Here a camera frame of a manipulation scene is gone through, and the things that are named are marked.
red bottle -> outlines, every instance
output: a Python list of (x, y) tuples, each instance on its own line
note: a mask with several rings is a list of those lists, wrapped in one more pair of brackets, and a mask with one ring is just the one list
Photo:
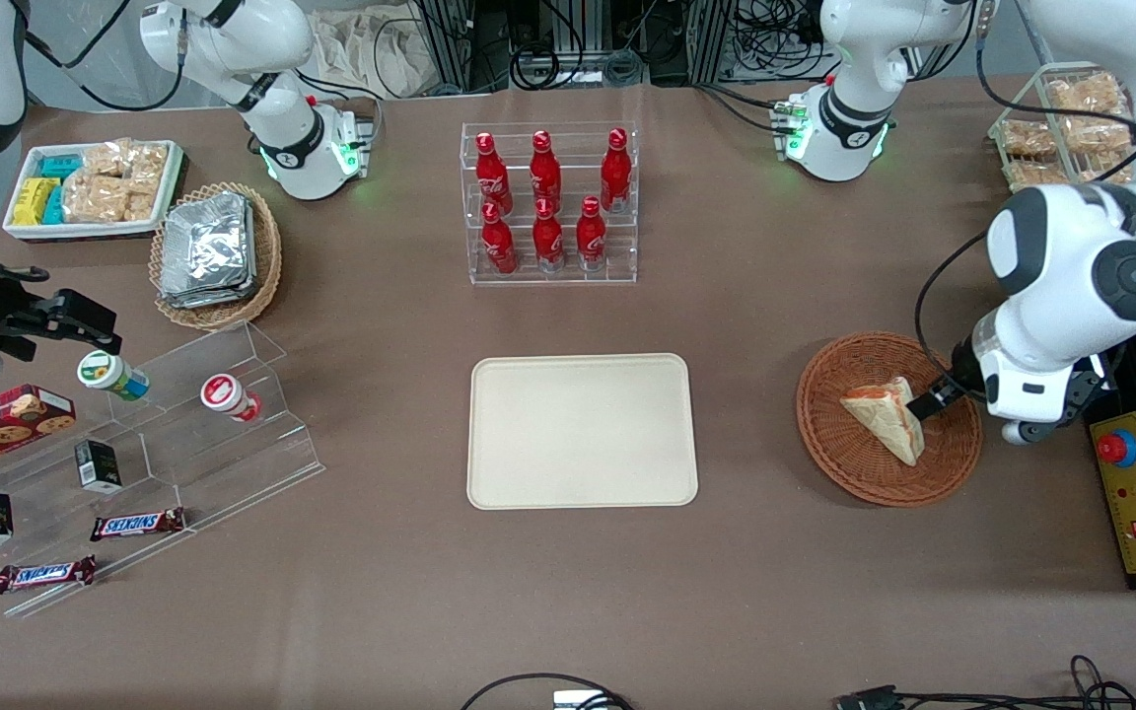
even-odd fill
[(476, 161), (476, 181), (482, 184), (482, 194), (486, 202), (495, 203), (502, 216), (511, 214), (511, 182), (506, 176), (506, 165), (493, 149), (493, 136), (487, 133), (476, 134), (476, 150), (479, 158)]
[(565, 268), (565, 231), (549, 199), (537, 199), (535, 206), (537, 220), (533, 222), (533, 247), (537, 250), (537, 268), (553, 274)]
[(603, 254), (603, 237), (608, 225), (599, 216), (599, 198), (591, 194), (580, 201), (580, 219), (577, 220), (577, 258), (582, 270), (596, 272), (603, 268), (608, 258)]
[(506, 226), (506, 222), (502, 220), (499, 206), (486, 202), (482, 207), (482, 216), (485, 217), (485, 228), (482, 229), (482, 240), (485, 240), (485, 254), (493, 262), (496, 273), (501, 275), (515, 274), (515, 270), (519, 269), (519, 254), (515, 252), (511, 228)]
[(630, 210), (630, 173), (634, 162), (626, 149), (628, 134), (613, 127), (608, 134), (608, 156), (603, 157), (603, 191), (600, 193), (603, 211), (621, 214)]
[(550, 134), (538, 131), (533, 134), (533, 160), (528, 162), (528, 174), (533, 178), (533, 199), (549, 199), (554, 215), (559, 215), (559, 159), (550, 150)]

acrylic bottle rack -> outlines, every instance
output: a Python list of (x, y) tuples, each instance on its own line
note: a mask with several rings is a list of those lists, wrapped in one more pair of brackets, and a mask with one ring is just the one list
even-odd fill
[[(0, 493), (11, 496), (15, 531), (0, 543), (0, 569), (73, 562), (86, 554), (94, 554), (99, 569), (89, 587), (72, 583), (6, 594), (3, 613), (25, 617), (82, 590), (98, 593), (101, 580), (324, 471), (310, 432), (287, 409), (270, 367), (284, 356), (250, 324), (209, 333), (140, 365), (152, 386), (139, 401), (109, 396), (111, 421), (80, 424), (5, 454)], [(256, 421), (235, 423), (199, 400), (201, 384), (224, 371), (260, 396)], [(90, 421), (89, 415), (82, 419)], [(86, 438), (116, 450), (124, 486), (117, 493), (91, 493), (78, 485), (73, 448)], [(185, 508), (184, 531), (90, 541), (95, 517), (178, 504)]]
[[(604, 214), (608, 222), (605, 252), (608, 260), (599, 272), (586, 272), (577, 261), (577, 218), (586, 194), (599, 194), (603, 156), (608, 153), (608, 134), (615, 127), (628, 133), (628, 152), (634, 170), (630, 174), (630, 204), (623, 214)], [(551, 148), (562, 170), (563, 192), (559, 224), (563, 226), (565, 268), (554, 274), (537, 269), (533, 248), (533, 184), (528, 162), (533, 159), (533, 134), (548, 131)], [(506, 217), (511, 228), (519, 269), (502, 275), (485, 254), (482, 240), (482, 187), (476, 179), (476, 135), (493, 135), (496, 153), (508, 169), (515, 207)], [(460, 141), (460, 181), (463, 187), (463, 229), (467, 234), (467, 269), (476, 286), (510, 286), (510, 284), (546, 283), (634, 283), (640, 275), (640, 135), (633, 122), (463, 124)]]

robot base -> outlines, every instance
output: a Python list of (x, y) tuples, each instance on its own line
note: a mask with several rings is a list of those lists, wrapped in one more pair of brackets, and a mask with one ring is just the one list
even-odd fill
[(324, 140), (301, 167), (276, 166), (265, 150), (261, 152), (270, 176), (296, 199), (329, 197), (348, 181), (366, 175), (370, 156), (370, 136), (360, 135), (352, 112), (337, 111), (327, 103), (318, 103), (315, 109), (324, 118)]
[(846, 182), (864, 174), (870, 161), (884, 152), (887, 125), (874, 135), (862, 131), (862, 143), (846, 148), (821, 116), (819, 103), (828, 91), (817, 85), (805, 93), (793, 93), (787, 101), (770, 108), (770, 125), (775, 130), (774, 147), (780, 160), (792, 160), (809, 175), (828, 182)]

red button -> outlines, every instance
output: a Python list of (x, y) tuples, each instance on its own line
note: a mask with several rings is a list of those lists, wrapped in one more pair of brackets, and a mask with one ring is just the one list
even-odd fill
[(1099, 451), (1099, 458), (1109, 463), (1119, 463), (1128, 456), (1128, 444), (1114, 433), (1104, 433), (1100, 436), (1095, 450)]

wicker basket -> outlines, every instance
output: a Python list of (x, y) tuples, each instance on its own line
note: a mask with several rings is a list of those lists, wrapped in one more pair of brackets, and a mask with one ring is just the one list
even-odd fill
[[(217, 302), (214, 306), (203, 306), (201, 309), (175, 309), (157, 298), (157, 310), (166, 315), (166, 318), (181, 326), (189, 326), (199, 329), (215, 332), (224, 328), (236, 320), (252, 320), (266, 310), (270, 304), (274, 292), (279, 287), (279, 275), (283, 272), (283, 243), (279, 240), (279, 225), (270, 215), (270, 207), (266, 200), (257, 194), (257, 191), (247, 185), (220, 182), (208, 184), (204, 187), (184, 194), (177, 200), (179, 206), (183, 202), (195, 202), (200, 199), (215, 197), (218, 192), (229, 190), (248, 198), (252, 203), (252, 237), (257, 242), (257, 278), (260, 282), (258, 292), (252, 298), (243, 301)], [(152, 237), (152, 259), (148, 261), (148, 277), (152, 279), (152, 286), (160, 291), (160, 251), (164, 243), (164, 222), (157, 225), (157, 234)]]
[[(943, 367), (950, 367), (944, 360)], [(907, 467), (840, 403), (852, 387), (903, 376), (916, 390), (937, 378), (919, 343), (893, 333), (855, 333), (818, 351), (796, 387), (801, 438), (818, 467), (849, 493), (878, 504), (914, 508), (947, 498), (979, 459), (984, 432), (970, 400), (922, 423), (927, 444)]]

